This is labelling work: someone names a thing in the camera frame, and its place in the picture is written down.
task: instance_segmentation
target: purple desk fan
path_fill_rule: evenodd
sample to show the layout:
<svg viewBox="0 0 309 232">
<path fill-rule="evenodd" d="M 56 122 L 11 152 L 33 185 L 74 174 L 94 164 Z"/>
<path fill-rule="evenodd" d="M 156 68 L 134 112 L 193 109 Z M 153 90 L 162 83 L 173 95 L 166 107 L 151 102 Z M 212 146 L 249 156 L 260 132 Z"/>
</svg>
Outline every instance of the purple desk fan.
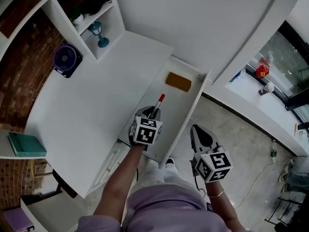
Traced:
<svg viewBox="0 0 309 232">
<path fill-rule="evenodd" d="M 53 56 L 54 69 L 66 78 L 72 76 L 82 61 L 82 55 L 71 45 L 61 46 Z"/>
</svg>

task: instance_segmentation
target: black cable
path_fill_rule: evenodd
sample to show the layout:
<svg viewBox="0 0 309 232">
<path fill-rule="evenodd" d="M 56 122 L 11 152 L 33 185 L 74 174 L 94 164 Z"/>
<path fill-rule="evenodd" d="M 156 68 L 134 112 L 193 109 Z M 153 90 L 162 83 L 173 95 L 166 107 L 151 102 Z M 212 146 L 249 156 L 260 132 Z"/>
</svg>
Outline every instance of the black cable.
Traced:
<svg viewBox="0 0 309 232">
<path fill-rule="evenodd" d="M 197 190 L 198 190 L 198 191 L 201 191 L 201 190 L 202 190 L 202 191 L 204 192 L 204 197 L 205 197 L 205 196 L 206 196 L 206 192 L 205 192 L 205 190 L 204 190 L 203 188 L 198 188 L 198 185 L 197 185 L 197 177 L 196 177 L 196 176 L 194 176 L 194 180 L 195 180 L 195 185 L 196 185 L 196 187 L 197 187 Z"/>
</svg>

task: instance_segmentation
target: black bag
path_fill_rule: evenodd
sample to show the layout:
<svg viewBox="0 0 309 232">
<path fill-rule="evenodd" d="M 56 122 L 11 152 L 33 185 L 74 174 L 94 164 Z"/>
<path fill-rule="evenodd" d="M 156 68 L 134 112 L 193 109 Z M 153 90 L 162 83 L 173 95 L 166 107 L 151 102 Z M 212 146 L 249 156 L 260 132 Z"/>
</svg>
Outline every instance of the black bag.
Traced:
<svg viewBox="0 0 309 232">
<path fill-rule="evenodd" d="M 78 5 L 78 8 L 81 11 L 81 14 L 90 14 L 94 15 L 97 12 L 100 11 L 102 8 L 102 5 L 106 2 L 111 3 L 111 0 L 85 0 L 80 5 Z"/>
</svg>

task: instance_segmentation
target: green book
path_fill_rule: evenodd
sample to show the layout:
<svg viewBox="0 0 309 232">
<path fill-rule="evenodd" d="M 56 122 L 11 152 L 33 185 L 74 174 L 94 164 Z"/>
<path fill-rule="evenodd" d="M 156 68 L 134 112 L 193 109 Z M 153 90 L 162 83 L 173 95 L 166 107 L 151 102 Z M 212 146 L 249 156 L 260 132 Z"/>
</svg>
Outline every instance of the green book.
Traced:
<svg viewBox="0 0 309 232">
<path fill-rule="evenodd" d="M 9 132 L 9 141 L 17 157 L 45 157 L 46 150 L 39 140 L 30 135 Z"/>
</svg>

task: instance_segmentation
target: floor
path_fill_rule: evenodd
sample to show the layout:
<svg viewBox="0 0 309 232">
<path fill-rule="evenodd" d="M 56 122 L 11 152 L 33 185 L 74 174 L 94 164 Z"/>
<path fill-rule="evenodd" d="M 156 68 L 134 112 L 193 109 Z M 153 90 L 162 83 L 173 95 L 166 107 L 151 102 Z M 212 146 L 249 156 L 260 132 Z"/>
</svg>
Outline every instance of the floor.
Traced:
<svg viewBox="0 0 309 232">
<path fill-rule="evenodd" d="M 278 182 L 278 176 L 287 162 L 285 160 L 290 159 L 292 155 L 277 145 L 278 163 L 272 164 L 269 137 L 226 109 L 201 97 L 172 153 L 179 175 L 192 184 L 194 178 L 189 160 L 193 157 L 193 150 L 189 132 L 193 124 L 213 131 L 225 150 L 231 154 L 234 168 L 221 183 L 236 208 L 242 225 L 255 232 L 274 232 L 274 226 L 264 219 L 272 213 L 278 202 L 276 198 L 281 196 L 283 183 Z M 203 187 L 200 177 L 198 185 L 200 188 Z M 84 200 L 89 214 L 95 210 L 102 189 L 103 187 L 99 188 Z M 281 213 L 282 211 L 278 210 L 274 222 L 279 222 L 276 216 Z"/>
</svg>

